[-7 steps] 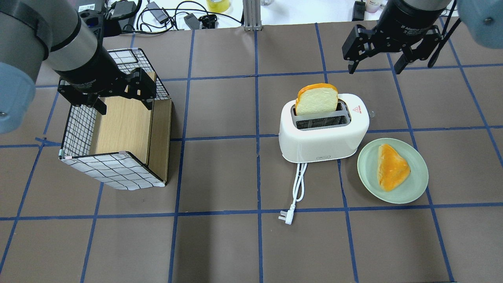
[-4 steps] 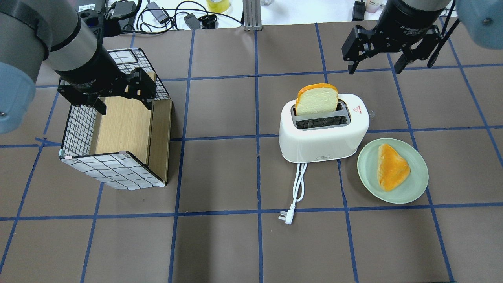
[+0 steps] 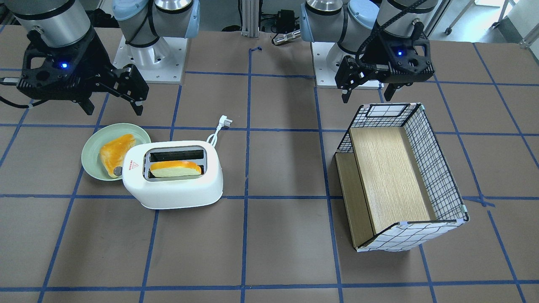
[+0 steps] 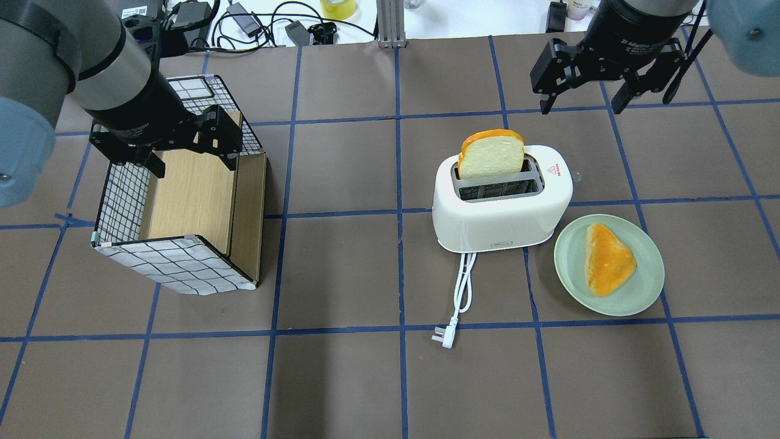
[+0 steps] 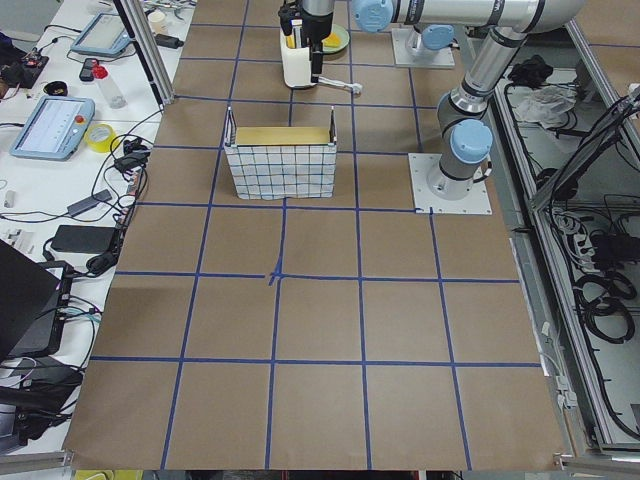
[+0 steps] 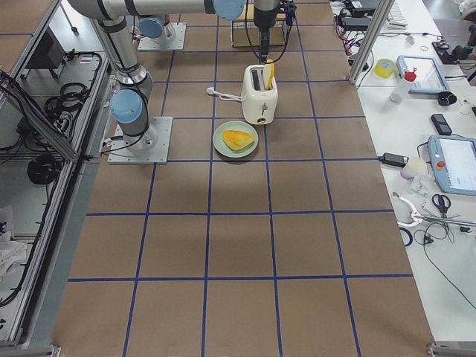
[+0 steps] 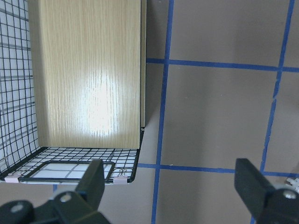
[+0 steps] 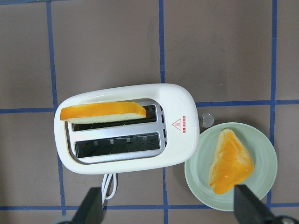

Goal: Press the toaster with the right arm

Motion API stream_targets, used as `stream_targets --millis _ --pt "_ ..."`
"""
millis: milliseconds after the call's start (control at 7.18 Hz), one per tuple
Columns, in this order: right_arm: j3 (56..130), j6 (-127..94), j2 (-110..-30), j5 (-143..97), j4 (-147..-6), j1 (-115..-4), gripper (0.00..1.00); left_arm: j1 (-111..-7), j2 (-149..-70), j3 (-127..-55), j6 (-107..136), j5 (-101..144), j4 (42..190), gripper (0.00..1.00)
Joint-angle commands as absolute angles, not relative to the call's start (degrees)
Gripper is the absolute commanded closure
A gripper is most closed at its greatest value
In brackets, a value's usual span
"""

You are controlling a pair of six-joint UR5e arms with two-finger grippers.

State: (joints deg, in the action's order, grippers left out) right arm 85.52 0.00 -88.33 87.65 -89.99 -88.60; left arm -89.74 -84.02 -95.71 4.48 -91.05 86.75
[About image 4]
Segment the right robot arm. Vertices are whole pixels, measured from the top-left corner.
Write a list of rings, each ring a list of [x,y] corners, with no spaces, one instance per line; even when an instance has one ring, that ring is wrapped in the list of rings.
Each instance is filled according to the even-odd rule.
[[[568,45],[555,37],[530,71],[533,92],[548,114],[557,97],[588,82],[622,80],[612,98],[618,114],[633,98],[663,92],[675,97],[682,78],[711,37],[718,37],[730,61],[758,77],[777,77],[777,1],[703,1],[700,14],[710,25],[698,44],[682,46],[675,32],[694,1],[602,1],[582,41]]]

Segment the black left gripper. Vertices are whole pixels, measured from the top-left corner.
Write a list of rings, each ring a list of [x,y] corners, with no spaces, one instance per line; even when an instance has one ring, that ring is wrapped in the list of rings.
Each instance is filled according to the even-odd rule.
[[[161,73],[150,76],[139,95],[112,109],[90,110],[89,140],[109,162],[144,167],[165,177],[158,152],[178,149],[216,156],[236,171],[243,150],[241,126],[220,105],[210,105],[199,116],[184,106]]]

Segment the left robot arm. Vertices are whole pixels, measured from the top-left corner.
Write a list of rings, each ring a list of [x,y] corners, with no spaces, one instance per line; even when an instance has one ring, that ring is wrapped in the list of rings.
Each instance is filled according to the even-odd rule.
[[[90,142],[115,165],[162,178],[158,152],[186,149],[219,157],[229,170],[242,151],[241,128],[217,105],[196,115],[159,72],[161,58],[186,54],[184,25],[168,18],[122,18],[103,1],[1,3],[2,207],[33,194],[55,145],[67,95],[93,117]]]

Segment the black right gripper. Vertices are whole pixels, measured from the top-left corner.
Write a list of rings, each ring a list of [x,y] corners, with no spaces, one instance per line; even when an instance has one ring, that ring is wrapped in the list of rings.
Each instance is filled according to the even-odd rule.
[[[685,61],[674,34],[692,10],[691,1],[601,1],[577,46],[549,39],[530,70],[541,114],[549,114],[559,95],[585,79],[624,78],[612,98],[615,114],[645,92],[663,91]],[[646,73],[638,73],[649,64]]]

